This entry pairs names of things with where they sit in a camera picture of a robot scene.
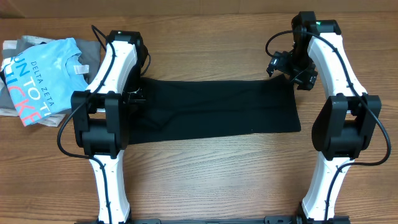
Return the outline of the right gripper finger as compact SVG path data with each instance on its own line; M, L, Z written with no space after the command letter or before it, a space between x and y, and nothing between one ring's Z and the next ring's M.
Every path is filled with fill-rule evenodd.
M298 90L311 90L317 80L318 72L315 70L305 70L296 75L292 82L297 84Z
M288 52L275 52L269 62L266 72L271 77L275 70L282 71L287 63Z

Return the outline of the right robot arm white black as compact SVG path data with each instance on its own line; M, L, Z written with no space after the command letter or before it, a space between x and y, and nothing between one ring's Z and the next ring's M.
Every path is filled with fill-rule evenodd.
M321 78L326 102L312 126L312 144L318 152L306 196L294 216L271 216L265 223L349 223L335 215L335 203L345 175L361 151L368 148L381 100L360 84L343 46L335 20L318 20L313 11L299 12L289 31L294 36L289 52L270 54L267 72L289 76L299 90L311 90Z

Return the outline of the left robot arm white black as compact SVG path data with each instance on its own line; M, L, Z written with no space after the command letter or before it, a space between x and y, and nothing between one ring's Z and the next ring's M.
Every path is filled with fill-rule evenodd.
M129 115L145 101L139 85L147 56L139 32L111 31L98 73L85 91L72 94L76 143L89 159L96 180L97 223L132 223L123 154L129 142Z

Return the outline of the black t-shirt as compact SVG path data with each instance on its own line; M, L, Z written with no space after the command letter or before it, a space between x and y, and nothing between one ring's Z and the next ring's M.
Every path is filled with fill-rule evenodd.
M141 84L146 101L130 118L130 144L301 130L293 86L282 75Z

